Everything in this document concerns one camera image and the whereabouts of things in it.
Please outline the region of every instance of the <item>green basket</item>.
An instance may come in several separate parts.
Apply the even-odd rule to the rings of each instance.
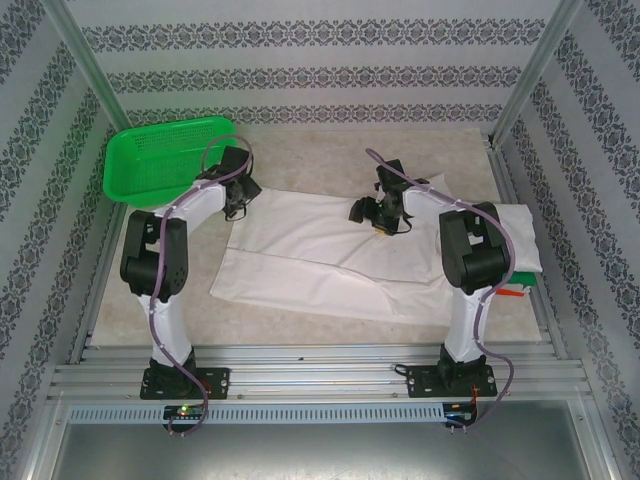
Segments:
[[[200,173],[200,157],[211,140],[234,133],[223,117],[197,118],[132,128],[115,135],[107,145],[104,193],[136,208],[165,205],[187,191]],[[220,162],[226,145],[209,150],[207,167]]]

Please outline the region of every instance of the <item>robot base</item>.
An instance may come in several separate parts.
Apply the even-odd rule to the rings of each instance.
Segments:
[[[197,368],[193,354],[184,363],[186,368],[202,382],[211,400],[226,400],[229,391],[228,368]],[[198,400],[202,399],[200,389],[175,367],[149,361],[144,371],[140,387],[142,400]]]
[[[407,378],[410,398],[495,397],[498,395],[493,369],[482,355],[472,362],[455,362],[444,345],[437,365],[396,365],[396,373]]]

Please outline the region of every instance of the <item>folded white cloth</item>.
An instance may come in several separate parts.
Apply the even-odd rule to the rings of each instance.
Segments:
[[[516,272],[541,272],[540,254],[533,230],[533,216],[526,205],[496,203],[498,218],[516,251]]]
[[[430,181],[449,193],[443,175]],[[234,224],[211,295],[308,313],[448,326],[452,290],[437,230],[414,218],[410,233],[390,237],[366,220],[349,221],[353,202],[264,189],[247,217]],[[515,226],[528,231],[519,222]]]

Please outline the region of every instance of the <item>cable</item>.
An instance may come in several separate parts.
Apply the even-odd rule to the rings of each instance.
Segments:
[[[494,402],[491,404],[489,409],[484,413],[484,415],[482,415],[480,418],[478,418],[478,420],[476,420],[476,422],[473,425],[470,425],[467,428],[467,430],[471,430],[471,429],[477,427],[479,424],[481,424],[495,410],[495,408],[500,404],[500,402],[502,401],[504,396],[509,391],[509,387],[511,386],[511,383],[513,382],[513,375],[514,375],[514,371],[515,371],[515,367],[513,366],[513,362],[511,360],[509,360],[509,358],[507,358],[505,355],[502,355],[500,353],[492,352],[491,350],[486,348],[484,345],[482,345],[482,343],[480,343],[480,334],[479,334],[480,317],[482,316],[482,310],[484,309],[484,303],[498,289],[502,288],[503,286],[505,286],[507,284],[507,282],[509,281],[509,279],[513,275],[513,272],[515,271],[515,267],[516,267],[516,251],[515,251],[515,247],[513,245],[513,241],[511,240],[511,237],[509,237],[509,234],[504,229],[504,227],[500,224],[500,222],[498,220],[496,220],[495,218],[493,218],[488,213],[483,212],[482,210],[479,210],[479,209],[475,208],[473,205],[469,205],[468,203],[463,202],[462,200],[456,200],[454,198],[449,197],[448,195],[445,195],[444,193],[438,192],[435,188],[429,186],[429,184],[418,183],[413,178],[405,175],[401,171],[399,171],[399,170],[393,168],[392,166],[388,165],[387,162],[385,162],[384,158],[382,158],[382,156],[378,152],[376,152],[375,150],[373,150],[371,148],[367,148],[365,150],[365,152],[367,152],[367,155],[369,155],[371,158],[373,158],[382,167],[386,168],[387,170],[389,170],[390,172],[394,173],[398,177],[402,178],[406,182],[409,182],[411,185],[414,185],[414,186],[418,187],[419,189],[421,189],[422,191],[424,191],[428,195],[431,195],[432,197],[435,197],[435,198],[437,198],[439,200],[447,202],[448,204],[450,204],[450,205],[452,205],[454,207],[459,207],[459,208],[462,208],[464,210],[468,210],[468,211],[470,211],[470,212],[472,212],[472,213],[474,213],[476,215],[481,216],[482,218],[487,220],[491,225],[493,225],[500,232],[500,234],[504,237],[505,243],[507,244],[507,250],[509,251],[509,268],[508,268],[507,273],[505,274],[505,276],[500,281],[500,283],[495,285],[491,290],[489,290],[487,293],[485,293],[480,298],[480,303],[478,305],[478,310],[476,311],[476,317],[475,317],[474,322],[473,322],[473,340],[476,342],[477,347],[480,349],[480,351],[482,353],[484,353],[485,355],[488,355],[490,357],[497,358],[498,360],[502,360],[503,362],[505,362],[509,366],[509,377],[507,378],[507,381],[505,382],[504,387],[502,388],[502,390],[500,391],[500,393],[498,394],[498,396],[496,397]]]
[[[169,220],[169,218],[171,218],[171,215],[173,215],[173,212],[175,212],[175,210],[184,201],[186,201],[189,198],[191,198],[193,195],[198,193],[201,189],[210,187],[212,185],[216,185],[216,184],[224,182],[226,180],[229,180],[229,179],[241,174],[244,170],[247,169],[247,167],[249,166],[249,164],[253,160],[253,150],[251,149],[251,145],[249,144],[249,142],[244,137],[242,137],[240,135],[234,135],[234,134],[222,135],[220,137],[214,138],[211,142],[209,142],[209,144],[205,147],[204,152],[202,153],[202,159],[200,161],[201,165],[205,164],[205,161],[206,161],[206,158],[207,158],[207,154],[209,153],[209,150],[211,149],[211,147],[213,147],[215,144],[220,142],[220,140],[224,140],[224,139],[227,139],[227,138],[236,138],[236,139],[240,140],[241,142],[243,142],[246,145],[247,150],[249,150],[249,155],[247,156],[247,159],[245,160],[244,164],[240,168],[238,168],[237,170],[235,170],[235,171],[233,171],[233,172],[231,172],[231,173],[229,173],[227,175],[223,175],[223,176],[221,176],[219,178],[216,178],[214,180],[209,180],[207,182],[199,184],[196,187],[191,188],[190,190],[187,190],[187,192],[185,192],[180,197],[178,197],[169,206],[169,208],[167,208],[167,210],[164,212],[164,215],[162,216],[162,221],[160,222],[160,248],[159,248],[159,253],[158,253],[158,273],[156,275],[156,284],[155,284],[155,287],[153,289],[153,294],[151,295],[151,299],[149,300],[149,329],[151,330],[151,337],[153,338],[154,343],[158,346],[158,348],[160,349],[162,354],[165,357],[167,357],[167,359],[183,375],[185,375],[189,380],[191,380],[200,389],[200,391],[202,392],[202,397],[203,397],[202,415],[200,417],[200,420],[198,420],[198,423],[196,423],[193,427],[191,427],[186,432],[180,432],[179,433],[179,432],[175,432],[174,430],[171,429],[171,425],[172,425],[173,420],[174,420],[174,418],[171,418],[169,420],[169,425],[167,426],[167,429],[169,430],[169,435],[174,435],[176,433],[179,433],[180,436],[186,437],[187,435],[191,435],[196,430],[198,430],[202,426],[202,424],[205,421],[205,419],[207,417],[207,414],[209,412],[209,395],[207,393],[206,388],[202,384],[202,382],[200,382],[200,380],[198,380],[194,375],[192,375],[191,372],[189,372],[186,368],[184,368],[182,366],[182,364],[180,364],[164,348],[164,344],[160,341],[160,337],[158,337],[158,332],[156,331],[154,305],[155,305],[156,300],[158,300],[158,295],[160,294],[160,288],[162,287],[162,280],[163,280],[163,277],[164,277],[164,267],[165,267],[164,261],[165,261],[165,254],[166,254],[166,248],[165,247],[166,247],[167,221]]]
[[[403,230],[401,232],[396,232],[394,233],[394,235],[402,235],[403,233],[409,233],[411,230],[413,230],[413,224],[406,218],[402,217],[402,220],[404,220],[404,223],[407,224],[407,227],[409,227],[407,230]]]

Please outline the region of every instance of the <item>marble floor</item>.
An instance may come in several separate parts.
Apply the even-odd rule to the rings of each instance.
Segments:
[[[253,177],[279,190],[362,197],[373,193],[376,164],[370,147],[387,160],[399,158],[407,174],[428,178],[445,173],[454,195],[499,201],[478,130],[344,132],[248,132]],[[447,329],[291,312],[228,302],[209,295],[232,223],[223,215],[205,221],[189,239],[189,278],[184,290],[187,333],[196,345],[353,344],[443,341]],[[150,345],[147,319],[128,285],[120,280],[124,229],[113,259],[93,331],[93,345]],[[496,297],[487,340],[536,341],[539,330],[527,297]]]

